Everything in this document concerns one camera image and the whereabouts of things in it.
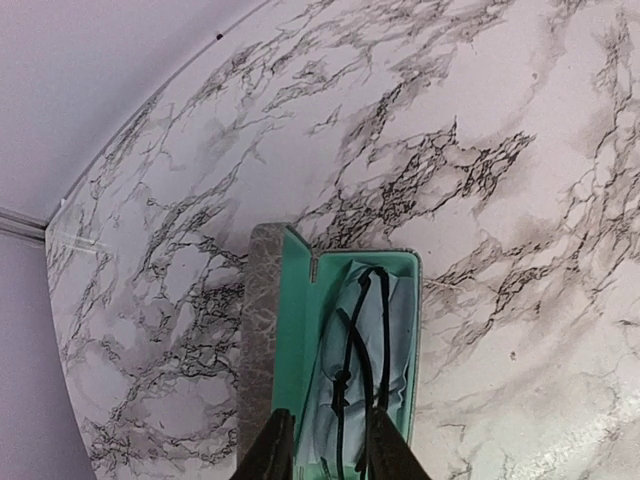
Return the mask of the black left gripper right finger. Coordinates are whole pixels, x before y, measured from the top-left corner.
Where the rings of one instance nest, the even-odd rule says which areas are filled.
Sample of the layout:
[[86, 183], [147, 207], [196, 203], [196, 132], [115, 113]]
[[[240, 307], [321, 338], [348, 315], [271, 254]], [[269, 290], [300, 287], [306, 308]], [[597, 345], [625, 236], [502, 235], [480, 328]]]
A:
[[387, 412], [374, 407], [367, 434], [370, 479], [418, 480], [425, 470], [397, 430]]

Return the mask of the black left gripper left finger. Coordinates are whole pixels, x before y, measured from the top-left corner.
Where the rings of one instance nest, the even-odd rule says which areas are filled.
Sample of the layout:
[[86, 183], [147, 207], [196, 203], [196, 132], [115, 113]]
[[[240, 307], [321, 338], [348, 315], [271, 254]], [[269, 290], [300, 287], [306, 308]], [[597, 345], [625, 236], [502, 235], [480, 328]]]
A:
[[295, 416], [287, 409], [272, 412], [232, 480], [292, 480]]

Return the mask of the thin wire-frame glasses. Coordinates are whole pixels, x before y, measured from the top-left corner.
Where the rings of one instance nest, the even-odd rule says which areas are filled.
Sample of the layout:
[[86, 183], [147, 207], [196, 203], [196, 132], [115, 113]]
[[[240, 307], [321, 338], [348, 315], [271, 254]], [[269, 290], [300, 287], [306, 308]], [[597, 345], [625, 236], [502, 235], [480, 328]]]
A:
[[346, 408], [348, 401], [346, 393], [349, 381], [352, 379], [350, 370], [352, 351], [356, 352], [363, 375], [364, 384], [364, 440], [362, 449], [355, 466], [355, 471], [359, 473], [361, 479], [366, 478], [368, 469], [368, 440], [367, 434], [371, 425], [372, 410], [374, 408], [374, 380], [373, 367], [369, 352], [365, 342], [357, 328], [357, 322], [362, 311], [366, 295], [371, 287], [371, 275], [375, 274], [380, 283], [380, 295], [382, 305], [382, 333], [383, 333], [383, 367], [381, 381], [379, 385], [379, 399], [377, 406], [386, 411], [389, 405], [390, 396], [390, 367], [391, 367], [391, 341], [390, 341], [390, 279], [388, 272], [381, 266], [367, 267], [358, 277], [360, 293], [356, 301], [353, 313], [348, 315], [346, 311], [339, 308], [336, 313], [343, 323], [347, 332], [345, 342], [345, 353], [342, 367], [337, 371], [332, 380], [333, 392], [331, 409], [337, 416], [337, 437], [336, 437], [336, 473], [337, 478], [345, 478], [344, 471], [344, 442], [346, 425]]

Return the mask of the light blue cleaning cloth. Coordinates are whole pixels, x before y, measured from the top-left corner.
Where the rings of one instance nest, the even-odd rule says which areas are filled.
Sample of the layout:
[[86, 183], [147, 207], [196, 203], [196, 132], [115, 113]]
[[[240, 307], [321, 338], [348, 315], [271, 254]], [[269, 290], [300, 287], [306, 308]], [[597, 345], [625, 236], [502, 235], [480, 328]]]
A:
[[319, 479], [364, 479], [370, 410], [384, 406], [408, 433], [416, 344], [410, 273], [353, 261], [320, 338], [297, 462]]

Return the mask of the grey marbled glasses case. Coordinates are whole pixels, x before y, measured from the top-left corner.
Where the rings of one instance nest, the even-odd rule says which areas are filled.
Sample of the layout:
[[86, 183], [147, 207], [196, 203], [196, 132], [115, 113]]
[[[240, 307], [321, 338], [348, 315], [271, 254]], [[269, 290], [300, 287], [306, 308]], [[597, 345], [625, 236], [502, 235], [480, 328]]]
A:
[[242, 307], [237, 467], [272, 412], [295, 416], [293, 479], [319, 479], [297, 462], [316, 355], [330, 305], [351, 262], [410, 273], [416, 282], [416, 344], [410, 447], [420, 344], [421, 260], [411, 250], [313, 250], [289, 225], [256, 226], [250, 238]]

